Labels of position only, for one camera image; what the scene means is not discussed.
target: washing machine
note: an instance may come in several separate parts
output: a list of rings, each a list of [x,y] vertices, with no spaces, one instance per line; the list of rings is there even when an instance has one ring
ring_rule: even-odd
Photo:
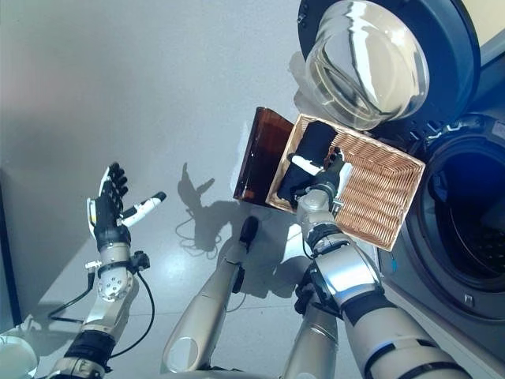
[[[430,74],[418,112],[370,130],[426,163],[395,247],[379,252],[384,281],[505,362],[505,54],[481,66],[459,0],[374,2],[410,28]],[[305,57],[333,3],[302,0]]]

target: washing machine drum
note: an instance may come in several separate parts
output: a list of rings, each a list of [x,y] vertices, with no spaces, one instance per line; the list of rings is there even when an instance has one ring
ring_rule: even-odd
[[[427,141],[406,224],[423,270],[462,310],[505,320],[505,124],[470,115]]]

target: black joint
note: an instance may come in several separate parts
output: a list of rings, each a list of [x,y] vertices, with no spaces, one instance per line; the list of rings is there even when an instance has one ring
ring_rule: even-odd
[[[132,208],[128,208],[126,209],[123,213],[122,213],[122,217],[123,219],[127,219],[131,216],[133,216],[135,213],[137,213],[137,210],[135,209],[135,207],[132,207]]]
[[[293,209],[296,209],[298,207],[298,200],[300,199],[300,197],[302,197],[306,194],[307,194],[306,188],[297,189],[296,191],[294,191],[293,196],[290,201],[291,207],[293,207]]]
[[[342,311],[353,326],[367,313],[381,308],[396,308],[396,305],[384,296],[383,288],[356,296],[342,304]]]
[[[425,373],[429,373],[430,371],[443,371],[443,370],[455,370],[461,373],[465,373],[468,377],[471,377],[465,369],[463,369],[458,363],[455,362],[431,362],[425,363],[424,365],[420,365],[418,367],[413,368],[410,371],[404,373],[400,379],[414,379],[415,377],[424,376]]]
[[[244,278],[245,278],[245,270],[242,267],[240,267],[238,269],[237,279],[235,280],[234,287],[231,290],[234,294],[237,294],[242,289]]]
[[[132,270],[130,271],[132,271],[133,274],[150,268],[151,262],[149,261],[148,255],[140,250],[133,253],[131,267]]]
[[[317,257],[319,255],[324,255],[324,254],[331,253],[332,251],[338,250],[342,246],[347,246],[347,245],[349,245],[349,242],[346,241],[346,240],[342,240],[342,241],[338,241],[336,243],[332,243],[332,244],[326,246],[322,250],[317,250],[316,253],[315,253],[315,257]]]
[[[311,263],[311,265],[308,268],[308,272],[310,275],[311,282],[314,288],[316,289],[317,296],[319,297],[320,300],[320,304],[319,305],[314,304],[314,306],[338,318],[342,318],[339,305],[336,303],[336,301],[333,299],[333,296],[327,289],[326,282],[324,281],[324,278],[321,275],[319,269],[317,268],[315,262]]]
[[[317,225],[314,227],[309,236],[307,237],[307,243],[310,246],[310,249],[314,251],[314,246],[324,237],[328,235],[336,235],[338,233],[342,233],[340,229],[334,223],[322,223],[321,225]]]
[[[160,201],[163,201],[166,199],[166,193],[164,193],[163,191],[160,191],[158,192],[155,196],[153,196],[157,199],[159,199]]]
[[[84,330],[72,342],[65,357],[87,359],[105,369],[115,344],[110,334],[97,330]]]
[[[310,187],[312,190],[323,190],[327,193],[330,201],[337,196],[340,176],[332,171],[323,171],[314,177],[314,184]]]
[[[395,349],[395,345],[393,343],[389,343],[385,346],[382,346],[379,350],[377,350],[375,353],[373,353],[370,358],[368,358],[368,361],[365,364],[365,379],[371,379],[372,378],[372,373],[370,372],[370,369],[374,365],[375,362],[377,362],[380,358],[385,356],[387,353],[393,351]]]
[[[98,275],[99,279],[102,277],[102,274],[105,271],[109,271],[109,270],[111,270],[113,268],[117,268],[117,267],[126,267],[126,269],[128,271],[132,271],[132,266],[129,261],[112,262],[112,263],[104,265],[98,269],[97,275]]]
[[[242,230],[240,232],[240,242],[246,244],[247,248],[251,245],[251,242],[256,237],[256,233],[258,232],[259,221],[256,217],[250,216],[245,219]]]
[[[433,342],[427,340],[417,339],[417,343],[419,343],[421,346],[437,347]]]
[[[296,313],[301,315],[305,314],[307,311],[307,305],[309,304],[312,295],[314,295],[314,291],[305,290],[298,292],[298,300],[294,303],[294,310]]]

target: gray floor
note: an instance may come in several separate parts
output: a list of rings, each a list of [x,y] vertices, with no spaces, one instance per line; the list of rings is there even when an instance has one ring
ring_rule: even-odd
[[[231,299],[231,308],[240,306],[226,319],[213,363],[282,372],[301,323],[292,291],[303,260],[290,259],[300,255],[300,235],[292,216],[240,206],[232,193],[255,108],[296,117],[288,63],[299,49],[298,5],[2,2],[2,184],[39,376],[77,330],[48,324],[44,314],[84,289],[83,264],[98,258],[84,200],[114,160],[130,179],[127,202],[158,190],[168,198],[132,229],[133,248],[151,257],[145,277],[156,300],[154,327],[134,351],[111,361],[109,377],[158,375],[181,311],[249,213],[262,223],[246,265],[246,295]],[[185,163],[189,177],[178,191]],[[211,178],[200,208],[190,190]],[[176,231],[189,205],[200,216]],[[92,298],[67,314],[83,317]],[[149,310],[141,289],[118,348],[144,331]],[[341,336],[339,377],[359,377]]]

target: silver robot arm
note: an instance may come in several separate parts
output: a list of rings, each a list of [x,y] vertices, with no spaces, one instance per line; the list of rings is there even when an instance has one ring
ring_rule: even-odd
[[[226,252],[175,326],[163,351],[162,372],[208,370],[230,295],[240,290],[245,272],[242,262],[257,230],[258,220],[250,216],[239,240]]]
[[[107,361],[113,357],[114,346],[128,321],[129,307],[137,295],[134,274],[149,267],[146,254],[130,254],[128,227],[144,218],[166,195],[157,193],[123,212],[122,197],[128,191],[124,173],[117,163],[110,165],[100,183],[99,196],[88,199],[88,225],[96,239],[100,261],[91,262],[86,268],[88,272],[98,269],[98,294],[77,337],[48,379],[101,379],[109,372]]]
[[[127,269],[132,267],[128,244],[112,243],[105,246],[100,255],[95,304],[48,379],[98,379],[109,370],[107,361],[128,322],[129,307],[137,294],[138,284]]]
[[[468,379],[403,309],[384,296],[378,270],[335,224],[330,212],[335,186],[323,183],[298,199],[297,220],[313,263],[306,276],[319,301],[314,306],[340,316],[361,375],[366,379]]]

